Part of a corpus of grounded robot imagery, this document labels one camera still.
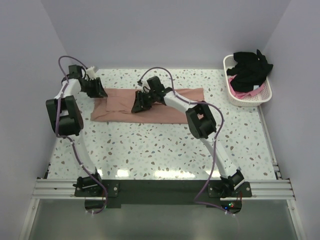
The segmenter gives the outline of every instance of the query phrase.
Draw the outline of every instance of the speckled white table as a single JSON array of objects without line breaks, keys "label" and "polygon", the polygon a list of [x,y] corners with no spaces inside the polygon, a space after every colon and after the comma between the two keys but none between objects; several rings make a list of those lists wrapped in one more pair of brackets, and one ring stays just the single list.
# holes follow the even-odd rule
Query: speckled white table
[{"label": "speckled white table", "polygon": [[[236,107],[227,99],[223,70],[171,69],[175,87],[204,88],[207,102],[218,106],[225,124],[218,140],[247,180],[276,179],[256,107]],[[105,88],[137,89],[144,69],[100,69]],[[162,70],[152,70],[145,80],[159,76],[165,86],[170,80]],[[212,158],[205,146],[190,134],[186,124],[139,124],[94,122],[90,114],[94,100],[76,96],[84,120],[84,141],[92,161],[103,179],[198,179],[205,180]],[[211,109],[217,123],[219,114]],[[70,143],[58,139],[49,167],[49,179],[76,179],[77,168]],[[215,167],[214,178],[219,171]]]}]

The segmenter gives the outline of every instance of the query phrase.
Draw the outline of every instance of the pink cloth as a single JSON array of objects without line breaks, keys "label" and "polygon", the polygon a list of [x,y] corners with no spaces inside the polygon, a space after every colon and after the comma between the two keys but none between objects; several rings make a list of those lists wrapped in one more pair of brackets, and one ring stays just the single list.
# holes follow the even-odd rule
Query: pink cloth
[{"label": "pink cloth", "polygon": [[[131,113],[136,89],[105,88],[108,98],[96,98],[91,120],[96,122],[124,122],[142,124],[187,124],[186,114],[173,107],[154,103],[147,111]],[[204,89],[178,89],[182,96],[192,101],[203,101]]]},{"label": "pink cloth", "polygon": [[236,76],[237,76],[237,75],[234,75],[234,76],[229,77],[228,81],[229,81],[230,92],[231,92],[231,94],[232,94],[233,96],[235,96],[237,99],[243,99],[243,98],[245,98],[246,96],[249,96],[249,95],[250,95],[251,97],[253,97],[253,96],[257,95],[258,93],[260,93],[260,92],[264,89],[264,87],[265,87],[265,83],[262,83],[262,85],[261,85],[260,87],[258,87],[258,88],[255,89],[255,90],[249,91],[249,92],[239,92],[239,91],[235,91],[235,90],[232,88],[230,82],[231,82]]}]

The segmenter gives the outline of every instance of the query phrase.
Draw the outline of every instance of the white wall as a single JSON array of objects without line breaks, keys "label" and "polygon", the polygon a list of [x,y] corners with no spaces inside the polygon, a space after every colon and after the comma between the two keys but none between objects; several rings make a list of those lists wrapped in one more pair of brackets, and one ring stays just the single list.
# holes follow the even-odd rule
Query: white wall
[{"label": "white wall", "polygon": [[66,52],[40,0],[1,0],[0,32],[0,239],[16,240],[54,144],[45,102]]},{"label": "white wall", "polygon": [[264,49],[274,67],[263,112],[309,240],[320,238],[319,10],[319,0],[292,0]]},{"label": "white wall", "polygon": [[70,55],[107,68],[218,68],[263,49],[290,0],[42,0]]}]

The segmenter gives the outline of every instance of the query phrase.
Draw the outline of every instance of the white plastic basket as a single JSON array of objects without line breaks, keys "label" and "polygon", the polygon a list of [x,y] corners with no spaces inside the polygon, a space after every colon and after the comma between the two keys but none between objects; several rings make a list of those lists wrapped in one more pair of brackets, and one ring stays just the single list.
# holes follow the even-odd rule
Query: white plastic basket
[{"label": "white plastic basket", "polygon": [[228,55],[223,59],[223,67],[224,67],[224,75],[225,75],[225,83],[226,87],[228,88],[228,99],[231,104],[235,106],[241,106],[241,107],[256,107],[259,106],[262,103],[268,102],[272,97],[272,91],[269,84],[268,77],[266,78],[264,82],[264,88],[261,92],[259,92],[255,96],[246,96],[243,99],[236,98],[232,95],[230,91],[230,86],[228,82],[228,78],[230,76],[227,75],[227,69],[232,69],[235,67],[237,62],[234,59],[234,55]]}]

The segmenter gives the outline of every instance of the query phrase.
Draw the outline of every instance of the black garment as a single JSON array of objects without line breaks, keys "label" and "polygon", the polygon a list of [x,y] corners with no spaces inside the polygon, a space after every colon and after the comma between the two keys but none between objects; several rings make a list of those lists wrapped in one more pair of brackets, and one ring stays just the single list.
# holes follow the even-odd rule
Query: black garment
[{"label": "black garment", "polygon": [[267,59],[259,50],[253,52],[236,52],[233,54],[237,65],[226,71],[228,76],[235,76],[230,82],[233,90],[247,93],[254,90],[255,85],[259,87],[265,82],[273,64],[268,64]]}]

